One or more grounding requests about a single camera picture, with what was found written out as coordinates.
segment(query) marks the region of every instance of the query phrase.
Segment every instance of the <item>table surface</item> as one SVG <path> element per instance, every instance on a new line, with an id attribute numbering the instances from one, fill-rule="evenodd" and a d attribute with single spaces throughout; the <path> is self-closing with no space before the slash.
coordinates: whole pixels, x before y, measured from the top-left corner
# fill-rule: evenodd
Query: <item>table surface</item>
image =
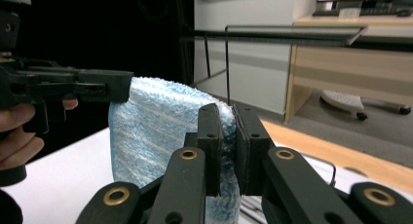
<path id="1" fill-rule="evenodd" d="M 278 146 L 291 146 L 300 151 L 296 146 L 302 144 L 301 140 L 311 139 L 315 141 L 314 144 L 321 142 L 269 122 L 263 123 Z M 113 182 L 109 142 L 109 129 L 105 129 L 27 165 L 25 180 L 3 188 L 20 205 L 24 223 L 75 223 L 79 213 L 95 192 Z M 336 158 L 342 157 L 348 157 L 348 152 L 344 151 Z M 311 159 L 309 162 L 321 177 L 325 180 L 329 179 L 330 167 Z M 352 184 L 371 181 L 341 167 L 337 168 L 336 180 L 336 187 L 347 193 Z M 397 184 L 392 184 L 390 187 L 413 203 L 412 191 L 404 192 L 399 189 L 402 186 Z M 240 223 L 248 223 L 248 221 L 240 217 Z"/>

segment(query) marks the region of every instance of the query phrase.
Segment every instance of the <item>textured cloth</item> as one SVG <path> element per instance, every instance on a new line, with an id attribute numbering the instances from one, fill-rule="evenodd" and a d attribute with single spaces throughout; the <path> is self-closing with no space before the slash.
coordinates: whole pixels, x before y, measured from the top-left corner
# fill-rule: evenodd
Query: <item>textured cloth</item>
<path id="1" fill-rule="evenodd" d="M 218 106 L 224 140 L 221 196 L 206 198 L 206 223 L 238 223 L 235 119 L 230 106 L 207 93 L 158 78 L 133 78 L 128 102 L 109 108 L 113 176 L 141 188 L 163 175 L 171 153 L 183 147 L 185 133 L 197 132 L 199 108 L 210 103 Z"/>

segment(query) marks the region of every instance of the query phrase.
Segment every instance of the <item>wooden desk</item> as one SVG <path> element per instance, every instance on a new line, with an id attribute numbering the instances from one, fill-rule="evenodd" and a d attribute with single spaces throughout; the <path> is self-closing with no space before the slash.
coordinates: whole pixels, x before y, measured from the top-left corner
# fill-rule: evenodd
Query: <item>wooden desk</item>
<path id="1" fill-rule="evenodd" d="M 355 168 L 368 178 L 413 194 L 413 169 L 261 120 L 271 138 L 282 145 L 324 159 L 338 167 Z"/>
<path id="2" fill-rule="evenodd" d="M 366 38 L 413 38 L 413 17 L 305 17 L 294 22 L 294 25 L 367 25 L 368 31 L 364 34 Z M 312 89 L 413 105 L 413 54 L 360 48 L 293 46 L 288 76 L 286 122 L 307 101 Z"/>

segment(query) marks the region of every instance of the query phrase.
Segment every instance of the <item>white table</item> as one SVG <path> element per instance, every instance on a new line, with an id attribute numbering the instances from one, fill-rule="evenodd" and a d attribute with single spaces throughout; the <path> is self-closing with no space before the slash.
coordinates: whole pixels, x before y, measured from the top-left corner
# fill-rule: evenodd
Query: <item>white table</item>
<path id="1" fill-rule="evenodd" d="M 109 129 L 99 131 L 27 165 L 25 180 L 3 187 L 20 205 L 24 223 L 75 223 L 92 196 L 113 182 L 109 142 Z M 310 163 L 329 179 L 331 169 L 314 160 Z M 336 181 L 338 189 L 349 193 L 354 183 L 369 179 L 337 168 Z M 413 203 L 413 194 L 400 194 Z M 249 222 L 240 217 L 240 223 Z"/>

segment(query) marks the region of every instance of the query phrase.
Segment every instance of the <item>folded towel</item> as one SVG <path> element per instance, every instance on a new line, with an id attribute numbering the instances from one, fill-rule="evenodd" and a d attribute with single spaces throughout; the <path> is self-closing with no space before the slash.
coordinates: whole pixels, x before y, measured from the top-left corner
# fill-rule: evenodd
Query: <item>folded towel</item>
<path id="1" fill-rule="evenodd" d="M 223 129 L 221 196 L 206 198 L 206 223 L 238 223 L 240 191 L 234 174 L 232 108 L 207 93 L 159 78 L 133 78 L 130 98 L 111 103 L 109 128 L 115 181 L 143 187 L 163 175 L 185 133 L 197 132 L 198 110 L 216 103 Z"/>

